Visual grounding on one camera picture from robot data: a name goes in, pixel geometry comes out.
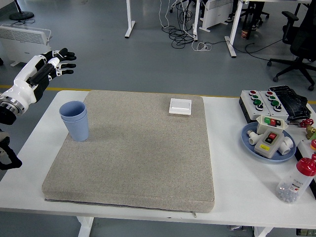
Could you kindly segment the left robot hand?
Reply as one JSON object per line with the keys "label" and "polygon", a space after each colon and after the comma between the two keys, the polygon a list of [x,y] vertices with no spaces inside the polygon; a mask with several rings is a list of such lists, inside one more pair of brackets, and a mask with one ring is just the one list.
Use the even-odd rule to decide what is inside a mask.
{"label": "left robot hand", "polygon": [[0,96],[0,101],[12,104],[20,113],[40,100],[49,82],[55,77],[72,74],[76,60],[73,52],[63,48],[34,56],[18,73],[13,86]]}

